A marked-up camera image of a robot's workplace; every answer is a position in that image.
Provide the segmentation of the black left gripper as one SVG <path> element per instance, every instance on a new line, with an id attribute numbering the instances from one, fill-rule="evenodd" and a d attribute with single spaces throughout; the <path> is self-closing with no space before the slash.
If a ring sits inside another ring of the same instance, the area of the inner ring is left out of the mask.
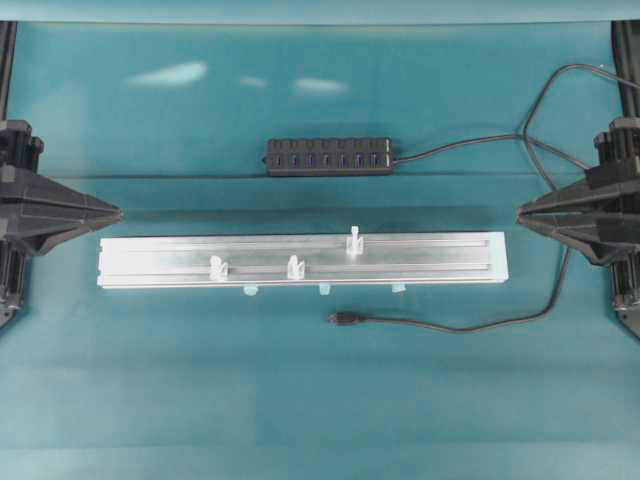
<path id="1" fill-rule="evenodd" d="M 17 313 L 24 302 L 24 286 L 29 256 L 43 256 L 52 249 L 85 234 L 94 233 L 123 220 L 119 207 L 91 195 L 80 193 L 37 174 L 40 139 L 24 120 L 1 122 L 1 312 Z M 22 200 L 16 180 L 22 171 Z M 57 227 L 52 233 L 27 237 L 22 247 L 8 239 L 9 227 L 17 229 L 20 204 L 39 203 L 109 215 L 73 227 Z"/>

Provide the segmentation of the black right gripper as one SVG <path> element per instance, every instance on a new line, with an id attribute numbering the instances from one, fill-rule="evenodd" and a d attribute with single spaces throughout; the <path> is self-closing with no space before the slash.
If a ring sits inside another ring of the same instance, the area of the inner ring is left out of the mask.
<path id="1" fill-rule="evenodd" d="M 594 138 L 599 165 L 585 177 L 517 210 L 517 223 L 578 250 L 592 265 L 607 265 L 620 320 L 639 318 L 639 120 L 617 118 Z M 605 192 L 601 199 L 596 193 Z M 595 227 L 562 226 L 542 214 L 591 214 Z"/>

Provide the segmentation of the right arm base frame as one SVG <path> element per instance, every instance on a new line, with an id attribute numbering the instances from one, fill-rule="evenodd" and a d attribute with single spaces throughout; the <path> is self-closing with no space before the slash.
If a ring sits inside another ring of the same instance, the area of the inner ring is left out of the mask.
<path id="1" fill-rule="evenodd" d="M 640 21 L 614 21 L 611 25 L 611 45 L 616 74 L 633 83 L 639 83 Z M 623 115 L 639 116 L 639 90 L 620 84 Z"/>

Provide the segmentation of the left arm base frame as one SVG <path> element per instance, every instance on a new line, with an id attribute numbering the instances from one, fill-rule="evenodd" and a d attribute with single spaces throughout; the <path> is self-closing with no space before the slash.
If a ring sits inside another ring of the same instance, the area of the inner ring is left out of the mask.
<path id="1" fill-rule="evenodd" d="M 7 119 L 17 30 L 17 21 L 0 22 L 0 117 L 2 121 Z"/>

